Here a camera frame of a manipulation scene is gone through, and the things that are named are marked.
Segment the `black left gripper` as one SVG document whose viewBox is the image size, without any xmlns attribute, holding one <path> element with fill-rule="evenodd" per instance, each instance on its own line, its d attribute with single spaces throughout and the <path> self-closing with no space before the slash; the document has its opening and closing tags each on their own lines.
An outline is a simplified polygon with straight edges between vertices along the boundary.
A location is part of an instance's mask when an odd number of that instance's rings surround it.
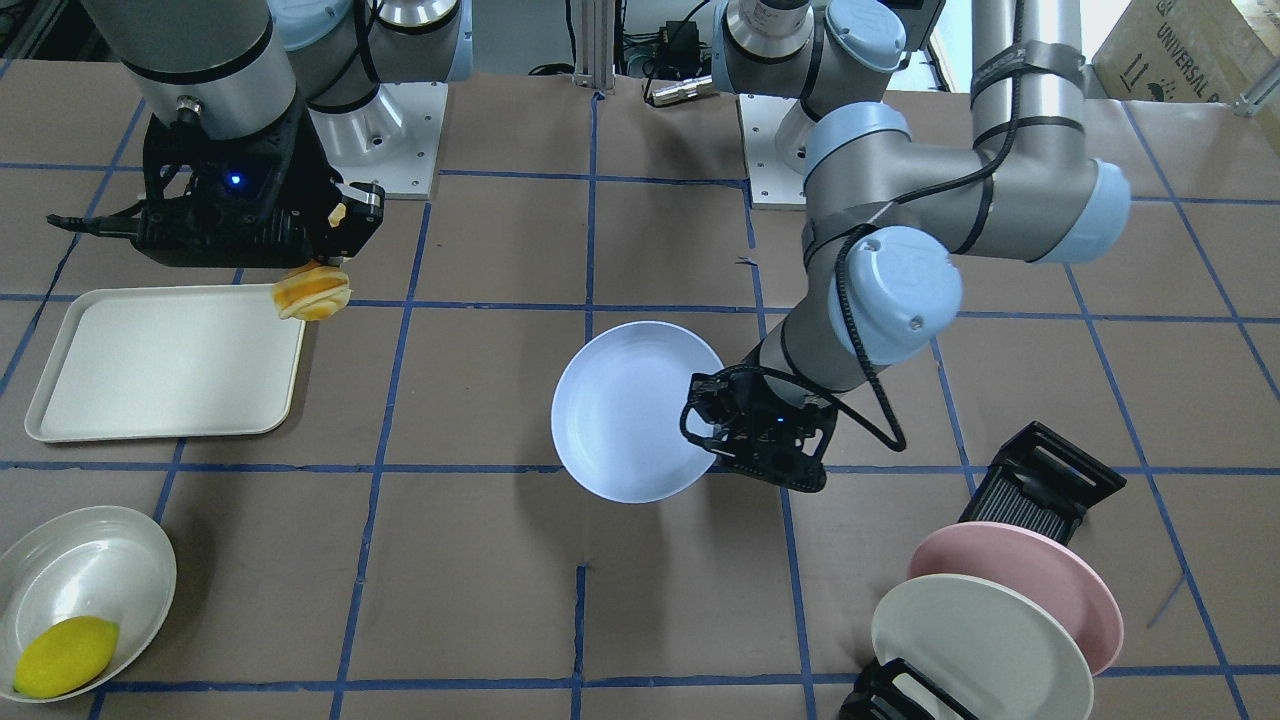
<svg viewBox="0 0 1280 720">
<path fill-rule="evenodd" d="M 730 366 L 714 374 L 694 373 L 678 418 L 682 437 L 718 457 L 737 474 L 803 493 L 826 488 L 823 464 L 837 423 L 827 400 L 801 389 L 800 406 L 781 398 L 763 366 Z M 709 425 L 710 434 L 687 428 L 689 418 Z"/>
</svg>

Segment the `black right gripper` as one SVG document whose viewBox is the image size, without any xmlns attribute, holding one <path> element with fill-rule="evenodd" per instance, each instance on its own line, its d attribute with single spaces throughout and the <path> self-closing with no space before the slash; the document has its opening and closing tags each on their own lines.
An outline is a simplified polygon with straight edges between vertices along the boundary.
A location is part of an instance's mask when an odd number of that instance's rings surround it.
<svg viewBox="0 0 1280 720">
<path fill-rule="evenodd" d="M 210 138 L 193 117 L 152 117 L 143 137 L 145 200 L 134 217 L 61 217 L 61 231 L 134 240 L 146 258 L 178 268 L 339 266 L 380 228 L 387 192 L 339 184 L 303 101 L 265 129 Z"/>
</svg>

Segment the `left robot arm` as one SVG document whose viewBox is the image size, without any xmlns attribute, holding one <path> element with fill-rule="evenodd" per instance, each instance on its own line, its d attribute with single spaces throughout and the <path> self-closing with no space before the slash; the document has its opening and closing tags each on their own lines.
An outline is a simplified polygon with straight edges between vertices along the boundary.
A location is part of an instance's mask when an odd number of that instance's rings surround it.
<svg viewBox="0 0 1280 720">
<path fill-rule="evenodd" d="M 1132 191 L 1085 150 L 1076 1 L 973 3 L 963 147 L 915 141 L 883 100 L 909 45 L 893 4 L 722 1 L 716 20 L 716 87 L 795 99 L 810 119 L 806 293 L 741 363 L 692 377 L 678 424 L 723 468 L 817 492 L 840 415 L 906 448 L 881 374 L 956 316 L 952 258 L 1096 260 Z"/>
</svg>

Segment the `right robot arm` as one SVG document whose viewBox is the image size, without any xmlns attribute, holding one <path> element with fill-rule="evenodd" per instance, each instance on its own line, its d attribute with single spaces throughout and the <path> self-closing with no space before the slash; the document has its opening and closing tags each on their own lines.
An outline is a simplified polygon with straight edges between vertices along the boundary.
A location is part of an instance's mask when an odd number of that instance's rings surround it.
<svg viewBox="0 0 1280 720">
<path fill-rule="evenodd" d="M 88 1 L 151 117 L 143 196 L 47 218 L 165 266 L 337 265 L 380 228 L 410 155 L 394 85 L 453 83 L 474 64 L 468 1 Z"/>
</svg>

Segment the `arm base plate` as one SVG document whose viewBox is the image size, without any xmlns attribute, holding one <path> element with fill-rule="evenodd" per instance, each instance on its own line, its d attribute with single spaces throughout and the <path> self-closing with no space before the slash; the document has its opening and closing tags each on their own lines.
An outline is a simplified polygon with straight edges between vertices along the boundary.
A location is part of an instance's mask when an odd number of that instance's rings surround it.
<svg viewBox="0 0 1280 720">
<path fill-rule="evenodd" d="M 449 95 L 439 82 L 383 85 L 361 108 L 310 115 L 346 181 L 380 184 L 388 199 L 429 200 Z"/>
<path fill-rule="evenodd" d="M 815 122 L 796 99 L 756 94 L 739 96 L 739 114 L 751 205 L 803 210 L 806 141 Z"/>
</svg>

